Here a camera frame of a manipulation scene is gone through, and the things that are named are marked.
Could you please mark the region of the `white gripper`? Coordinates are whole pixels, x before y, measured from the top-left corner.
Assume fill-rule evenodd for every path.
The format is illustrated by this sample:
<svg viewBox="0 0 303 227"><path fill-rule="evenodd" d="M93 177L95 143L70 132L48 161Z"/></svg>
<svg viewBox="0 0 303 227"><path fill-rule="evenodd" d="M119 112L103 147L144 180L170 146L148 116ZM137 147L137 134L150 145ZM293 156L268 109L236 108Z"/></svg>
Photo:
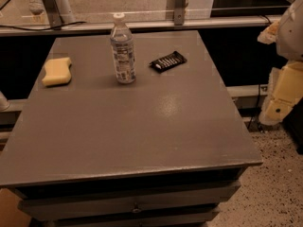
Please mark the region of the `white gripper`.
<svg viewBox="0 0 303 227"><path fill-rule="evenodd" d="M274 21L258 35L263 44L276 42L280 22ZM268 91L258 120L272 126L283 121L303 97L303 62L288 61L281 69L273 68L268 81Z"/></svg>

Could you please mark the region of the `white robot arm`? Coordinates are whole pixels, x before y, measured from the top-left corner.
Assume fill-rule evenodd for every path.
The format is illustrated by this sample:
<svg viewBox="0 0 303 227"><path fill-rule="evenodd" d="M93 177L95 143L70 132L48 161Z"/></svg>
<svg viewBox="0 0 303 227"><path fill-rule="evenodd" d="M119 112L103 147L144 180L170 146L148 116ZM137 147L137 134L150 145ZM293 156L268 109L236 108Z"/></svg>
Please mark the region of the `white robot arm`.
<svg viewBox="0 0 303 227"><path fill-rule="evenodd" d="M279 21L259 35L263 44L276 44L276 52L287 63L273 68L258 120L272 126L283 121L303 97L303 0L294 0Z"/></svg>

